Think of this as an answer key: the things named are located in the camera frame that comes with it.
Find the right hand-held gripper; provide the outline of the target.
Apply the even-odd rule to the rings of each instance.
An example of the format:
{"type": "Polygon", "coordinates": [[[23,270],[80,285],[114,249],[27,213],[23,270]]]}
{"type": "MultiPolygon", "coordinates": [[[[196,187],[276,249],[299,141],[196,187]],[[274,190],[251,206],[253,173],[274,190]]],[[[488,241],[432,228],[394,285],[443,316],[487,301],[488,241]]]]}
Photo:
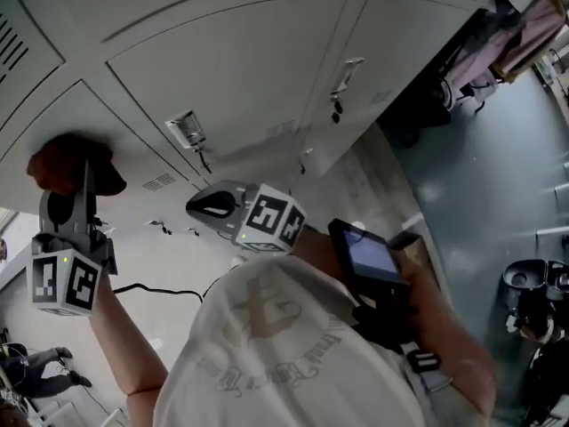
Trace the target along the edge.
{"type": "Polygon", "coordinates": [[[244,184],[219,181],[196,193],[186,203],[190,218],[232,238],[232,243],[256,253],[289,254],[307,216],[291,196],[261,184],[253,200],[245,202],[244,184]]]}

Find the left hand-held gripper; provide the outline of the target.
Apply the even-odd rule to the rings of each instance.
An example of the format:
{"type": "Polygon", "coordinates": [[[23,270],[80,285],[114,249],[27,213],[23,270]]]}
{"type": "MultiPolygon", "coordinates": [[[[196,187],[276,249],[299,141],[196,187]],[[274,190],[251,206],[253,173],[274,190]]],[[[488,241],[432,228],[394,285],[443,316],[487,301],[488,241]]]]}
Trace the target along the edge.
{"type": "Polygon", "coordinates": [[[42,233],[32,238],[28,261],[28,296],[34,308],[66,317],[94,313],[101,277],[117,274],[112,239],[92,230],[96,213],[94,173],[88,159],[83,193],[63,196],[46,190],[41,196],[42,233]]]}

